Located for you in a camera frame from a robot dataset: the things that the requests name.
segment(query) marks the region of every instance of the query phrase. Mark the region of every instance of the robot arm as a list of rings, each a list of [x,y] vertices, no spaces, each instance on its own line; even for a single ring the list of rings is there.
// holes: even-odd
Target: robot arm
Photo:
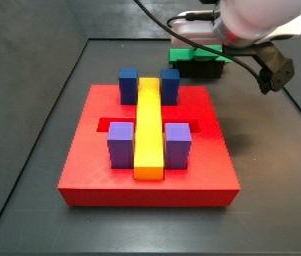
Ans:
[[[233,48],[301,34],[301,0],[221,0],[210,12],[210,21],[176,20],[174,32],[201,44]],[[173,44],[182,42],[173,38]]]
[[[202,3],[217,3],[214,10],[204,15],[189,14],[186,21],[176,17],[180,19],[174,20],[172,30],[153,16],[141,0],[134,2],[172,34],[174,44],[185,42],[233,60],[257,79],[264,94],[280,91],[293,78],[293,60],[285,58],[268,41],[283,35],[288,38],[301,34],[301,0],[201,0]],[[210,44],[223,44],[223,52],[204,46]],[[235,56],[252,56],[263,67],[260,74]]]

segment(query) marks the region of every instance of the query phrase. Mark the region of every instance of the toy block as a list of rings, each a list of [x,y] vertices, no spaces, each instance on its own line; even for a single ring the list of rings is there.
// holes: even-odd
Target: toy block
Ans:
[[[108,145],[112,168],[132,169],[134,166],[134,123],[110,123]]]
[[[178,60],[192,60],[192,58],[192,49],[177,48],[169,50],[169,64],[174,64]]]
[[[137,105],[138,70],[122,68],[120,71],[121,104]]]
[[[186,170],[165,180],[140,181],[133,169],[112,169],[106,135],[110,122],[134,122],[137,106],[120,104],[118,85],[93,85],[73,139],[58,190],[70,206],[228,206],[240,183],[205,86],[180,87],[180,105],[162,106],[165,123],[189,123]]]
[[[161,104],[176,106],[178,104],[180,73],[177,69],[161,71]]]
[[[160,80],[140,78],[134,179],[162,180],[164,162]]]
[[[186,169],[192,145],[188,123],[165,124],[165,168]]]

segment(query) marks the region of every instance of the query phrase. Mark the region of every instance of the blue block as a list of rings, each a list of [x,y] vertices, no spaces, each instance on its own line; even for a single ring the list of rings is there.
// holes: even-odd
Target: blue block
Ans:
[[[122,68],[120,71],[121,104],[137,105],[138,96],[138,70]]]
[[[188,123],[165,124],[165,168],[186,169],[192,145]]]
[[[113,169],[134,168],[134,123],[112,122],[108,135]]]
[[[177,69],[161,71],[161,105],[177,106],[180,89],[180,72]]]

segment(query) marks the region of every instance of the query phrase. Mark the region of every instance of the purple cube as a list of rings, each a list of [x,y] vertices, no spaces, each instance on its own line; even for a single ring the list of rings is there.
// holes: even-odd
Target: purple cube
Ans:
[[[113,169],[134,168],[134,123],[112,122],[108,135]]]
[[[189,124],[166,123],[165,131],[165,168],[186,169],[192,145]]]

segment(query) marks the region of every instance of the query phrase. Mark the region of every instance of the red base block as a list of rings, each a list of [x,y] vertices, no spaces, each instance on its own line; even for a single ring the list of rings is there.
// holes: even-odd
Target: red base block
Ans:
[[[166,170],[164,181],[136,181],[133,170],[110,168],[112,121],[136,122],[137,106],[120,104],[116,85],[90,89],[61,181],[72,206],[206,207],[231,205],[240,184],[206,88],[181,86],[178,106],[162,106],[165,122],[192,129],[188,170]]]

